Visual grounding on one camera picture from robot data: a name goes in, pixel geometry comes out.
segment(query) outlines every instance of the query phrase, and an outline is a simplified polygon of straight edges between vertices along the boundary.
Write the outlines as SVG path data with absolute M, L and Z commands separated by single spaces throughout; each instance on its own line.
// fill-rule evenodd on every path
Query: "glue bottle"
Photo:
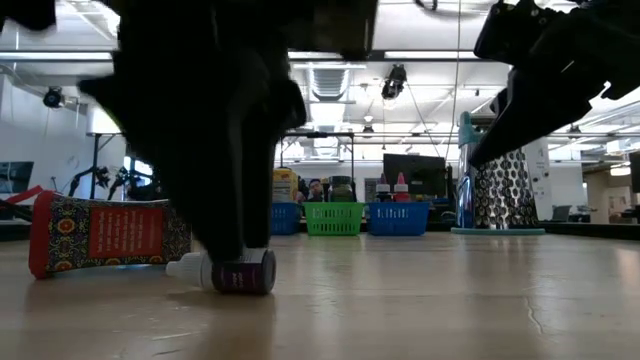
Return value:
M 167 264 L 168 276 L 203 290 L 266 295 L 276 278 L 276 257 L 270 249 L 245 249 L 240 259 L 214 263 L 206 252 L 192 252 Z
M 380 181 L 376 185 L 376 202 L 393 202 L 391 186 L 387 184 L 387 178 L 384 173 L 380 175 Z
M 404 183 L 404 175 L 398 174 L 398 181 L 393 186 L 395 192 L 393 199 L 395 202 L 411 202 L 411 196 L 409 196 L 409 185 Z

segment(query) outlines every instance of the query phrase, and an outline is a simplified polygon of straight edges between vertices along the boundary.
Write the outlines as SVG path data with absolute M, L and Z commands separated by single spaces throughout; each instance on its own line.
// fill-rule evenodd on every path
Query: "red tube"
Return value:
M 166 264 L 191 250 L 191 227 L 168 200 L 82 200 L 43 191 L 30 237 L 29 269 L 37 279 L 95 266 Z

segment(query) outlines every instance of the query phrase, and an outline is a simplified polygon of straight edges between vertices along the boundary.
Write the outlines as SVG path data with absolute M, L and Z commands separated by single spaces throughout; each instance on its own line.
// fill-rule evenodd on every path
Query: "white bottle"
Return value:
M 170 261 L 165 271 L 167 275 L 176 277 L 186 284 L 213 290 L 212 269 L 213 264 L 206 252 L 194 252 L 184 254 L 180 261 Z
M 193 252 L 169 262 L 165 271 L 204 290 L 266 295 L 275 283 L 276 258 L 268 248 L 244 249 L 236 261 L 213 263 L 206 252 Z

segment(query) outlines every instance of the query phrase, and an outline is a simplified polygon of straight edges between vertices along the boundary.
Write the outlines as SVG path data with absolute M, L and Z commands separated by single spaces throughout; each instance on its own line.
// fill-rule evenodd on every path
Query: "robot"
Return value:
M 212 261 L 234 261 L 245 248 L 266 248 L 275 144 L 307 119 L 300 90 L 288 75 L 287 50 L 366 60 L 377 0 L 228 0 L 188 7 L 101 1 L 121 17 L 114 74 L 82 81 L 80 90 L 111 113 L 136 152 L 154 165 Z M 491 8 L 474 52 L 513 69 L 473 165 L 580 119 L 598 94 L 617 100 L 640 84 L 640 2 L 572 1 L 580 7 L 569 14 L 542 9 L 534 0 L 499 0 Z M 4 0 L 0 27 L 9 17 L 44 30 L 55 23 L 54 9 L 54 0 Z M 170 78 L 153 72 L 159 66 L 150 62 L 200 73 Z M 166 98 L 166 90 L 178 86 L 194 88 L 189 104 Z M 523 123 L 528 131 L 512 131 Z M 186 183 L 182 169 L 202 166 L 209 156 L 229 178 L 202 192 Z M 252 189 L 251 195 L 242 189 Z M 212 206 L 223 207 L 224 218 L 212 217 Z
M 508 87 L 491 106 L 497 119 L 471 156 L 472 165 L 581 119 L 598 95 L 619 100 L 640 85 L 640 2 L 569 1 L 579 7 L 568 14 L 542 9 L 534 0 L 492 6 L 474 53 L 513 67 Z
M 228 264 L 233 272 L 246 249 L 265 249 L 256 266 L 274 272 L 264 274 L 270 283 L 259 291 L 269 292 L 275 275 L 268 250 L 275 145 L 307 121 L 300 89 L 289 78 L 288 50 L 365 60 L 377 0 L 101 2 L 120 15 L 114 74 L 81 81 L 79 89 L 153 164 L 173 207 L 213 263 Z M 55 24 L 55 0 L 3 0 L 0 30 L 6 18 L 30 30 L 48 29 Z M 149 66 L 153 62 L 161 64 Z M 186 66 L 198 75 L 157 73 L 163 66 Z M 193 89 L 189 103 L 167 98 L 177 87 Z M 203 165 L 222 174 L 207 189 L 184 176 L 185 168 Z

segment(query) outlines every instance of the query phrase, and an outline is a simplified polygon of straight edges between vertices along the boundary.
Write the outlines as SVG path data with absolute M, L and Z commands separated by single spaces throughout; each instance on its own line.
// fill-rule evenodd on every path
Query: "air vent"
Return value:
M 310 70 L 311 92 L 319 101 L 338 101 L 349 88 L 349 70 Z

